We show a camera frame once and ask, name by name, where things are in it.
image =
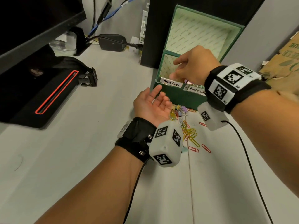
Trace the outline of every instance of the black buckle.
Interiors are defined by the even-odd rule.
[[[97,73],[94,68],[89,72],[87,71],[85,74],[80,74],[78,82],[81,86],[97,86]]]

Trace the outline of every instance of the open green box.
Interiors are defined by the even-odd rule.
[[[176,5],[155,86],[161,84],[172,103],[196,110],[207,100],[204,86],[170,80],[169,75],[177,68],[173,61],[201,45],[221,62],[243,29],[242,25]]]

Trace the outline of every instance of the person's right arm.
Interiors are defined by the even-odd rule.
[[[197,46],[174,61],[170,79],[204,85],[218,67],[210,50]],[[280,180],[299,197],[299,105],[272,90],[261,90],[237,104],[232,117]]]

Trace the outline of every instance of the gray wall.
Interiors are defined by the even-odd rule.
[[[265,0],[222,63],[239,62],[257,70],[286,44],[298,26],[299,0]]]
[[[120,6],[124,0],[112,0],[110,12]],[[127,41],[131,41],[132,36],[140,37],[142,11],[149,0],[134,0],[122,7],[111,19],[100,24],[96,34],[121,34]],[[84,33],[91,31],[93,19],[93,0],[82,0],[87,19],[79,24]],[[101,14],[106,0],[96,0],[96,20]]]
[[[80,24],[87,34],[92,25],[93,0],[82,0],[87,19]],[[113,0],[112,10],[124,0]],[[97,33],[117,33],[139,37],[142,10],[147,0],[135,0],[124,6],[114,17],[103,22]],[[105,0],[96,0],[97,17]],[[223,64],[242,63],[257,70],[269,60],[299,30],[299,0],[265,0],[245,31],[236,41]]]

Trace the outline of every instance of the red-rimmed slot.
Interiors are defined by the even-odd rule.
[[[72,71],[68,77],[63,80],[63,82],[53,91],[53,93],[42,103],[41,106],[35,111],[35,114],[42,115],[51,106],[51,104],[56,100],[56,98],[62,93],[62,91],[69,85],[69,83],[75,78],[79,71]]]

